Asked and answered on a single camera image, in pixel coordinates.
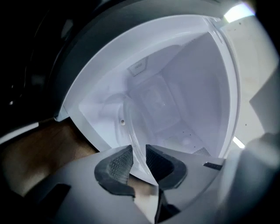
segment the white plastic compartment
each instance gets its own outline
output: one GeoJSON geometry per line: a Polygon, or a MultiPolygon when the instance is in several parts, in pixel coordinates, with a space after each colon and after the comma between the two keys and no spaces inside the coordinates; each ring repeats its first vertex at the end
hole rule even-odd
{"type": "MultiPolygon", "coordinates": [[[[230,53],[209,19],[168,17],[123,34],[81,71],[64,106],[102,151],[131,144],[127,98],[143,117],[134,117],[135,133],[147,126],[143,154],[145,144],[156,144],[187,153],[204,148],[218,157],[232,138],[237,85],[230,53]]],[[[139,170],[135,160],[131,173],[142,179],[139,170]]]]}

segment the black plastic edge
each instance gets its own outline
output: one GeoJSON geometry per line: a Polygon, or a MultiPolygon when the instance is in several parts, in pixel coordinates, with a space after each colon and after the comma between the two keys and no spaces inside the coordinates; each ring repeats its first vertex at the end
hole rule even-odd
{"type": "Polygon", "coordinates": [[[67,184],[55,185],[55,187],[40,201],[39,210],[48,217],[54,217],[70,188],[71,186],[67,184]]]}
{"type": "Polygon", "coordinates": [[[203,166],[209,167],[209,168],[214,169],[214,170],[221,170],[222,167],[223,167],[222,165],[218,165],[218,164],[214,164],[214,163],[210,163],[210,162],[204,163],[203,166]]]}
{"type": "Polygon", "coordinates": [[[154,223],[163,222],[172,216],[178,214],[180,210],[174,205],[168,204],[164,192],[159,189],[157,212],[154,217],[154,223]]]}
{"type": "Polygon", "coordinates": [[[179,185],[182,183],[182,181],[187,176],[186,165],[182,161],[180,161],[172,156],[169,156],[169,155],[161,152],[160,150],[155,149],[151,145],[146,145],[146,158],[149,157],[149,155],[151,153],[156,153],[160,159],[164,159],[164,160],[166,160],[166,162],[172,163],[172,166],[173,166],[173,169],[170,172],[168,172],[164,178],[157,180],[157,178],[155,177],[155,175],[152,172],[152,169],[150,168],[151,164],[147,164],[149,169],[152,172],[152,175],[157,180],[160,189],[164,191],[164,190],[174,189],[174,188],[179,187],[179,185]]]}
{"type": "MultiPolygon", "coordinates": [[[[115,180],[108,171],[108,166],[110,165],[110,163],[118,157],[123,156],[127,152],[130,152],[131,157],[133,157],[131,145],[121,150],[120,152],[117,152],[101,160],[94,169],[94,175],[99,185],[111,194],[135,197],[135,192],[132,187],[115,180]]],[[[132,165],[133,162],[127,168],[131,170],[132,165]]]]}

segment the gray plastic part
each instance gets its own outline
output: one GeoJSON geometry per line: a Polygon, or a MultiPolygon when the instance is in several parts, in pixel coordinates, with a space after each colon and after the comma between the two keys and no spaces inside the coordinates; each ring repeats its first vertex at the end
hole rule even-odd
{"type": "Polygon", "coordinates": [[[95,179],[96,165],[126,148],[110,149],[73,161],[40,182],[26,198],[39,204],[58,183],[63,183],[71,188],[54,217],[58,223],[148,224],[149,221],[133,202],[133,197],[113,195],[95,179]]]}
{"type": "Polygon", "coordinates": [[[218,186],[221,173],[211,182],[208,188],[202,192],[196,200],[187,206],[179,214],[161,222],[162,224],[187,223],[188,224],[214,224],[218,211],[218,186]]]}
{"type": "Polygon", "coordinates": [[[280,132],[280,64],[250,100],[265,133],[280,132]]]}
{"type": "Polygon", "coordinates": [[[164,191],[167,202],[176,206],[180,210],[184,210],[196,200],[220,173],[219,170],[205,167],[203,164],[211,162],[217,165],[222,165],[224,163],[224,159],[222,158],[193,155],[154,145],[152,147],[169,156],[179,159],[187,167],[187,176],[179,187],[164,191]]]}
{"type": "MultiPolygon", "coordinates": [[[[224,193],[219,223],[238,222],[266,196],[279,173],[280,134],[265,134],[248,143],[239,156],[231,186],[224,193]]],[[[276,198],[277,193],[274,193],[273,200],[276,198]]],[[[274,206],[268,203],[267,208],[274,206]]]]}

